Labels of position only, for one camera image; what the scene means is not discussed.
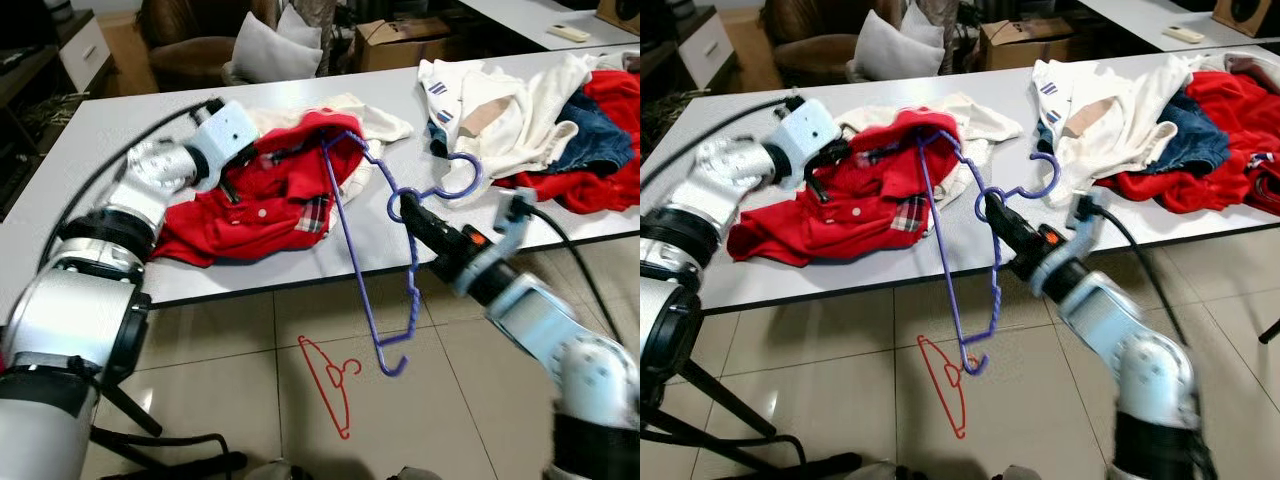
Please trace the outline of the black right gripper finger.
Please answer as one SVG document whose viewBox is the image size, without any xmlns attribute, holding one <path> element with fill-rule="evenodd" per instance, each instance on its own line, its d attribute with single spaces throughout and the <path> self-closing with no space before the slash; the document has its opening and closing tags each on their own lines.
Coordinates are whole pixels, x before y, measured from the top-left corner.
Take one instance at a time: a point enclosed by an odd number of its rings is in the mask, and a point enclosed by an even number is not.
<svg viewBox="0 0 1280 480">
<path fill-rule="evenodd" d="M 1037 229 L 1006 206 L 998 193 L 989 193 L 989 227 L 1002 241 L 1033 241 L 1037 237 Z"/>
<path fill-rule="evenodd" d="M 448 242 L 452 237 L 452 227 L 428 211 L 413 193 L 403 193 L 403 224 L 421 242 Z"/>
<path fill-rule="evenodd" d="M 986 198 L 986 221 L 992 232 L 1015 252 L 1027 251 L 1027 220 L 1001 198 Z"/>
<path fill-rule="evenodd" d="M 442 251 L 442 219 L 416 198 L 398 198 L 398 214 L 406 230 L 434 253 Z"/>
</svg>

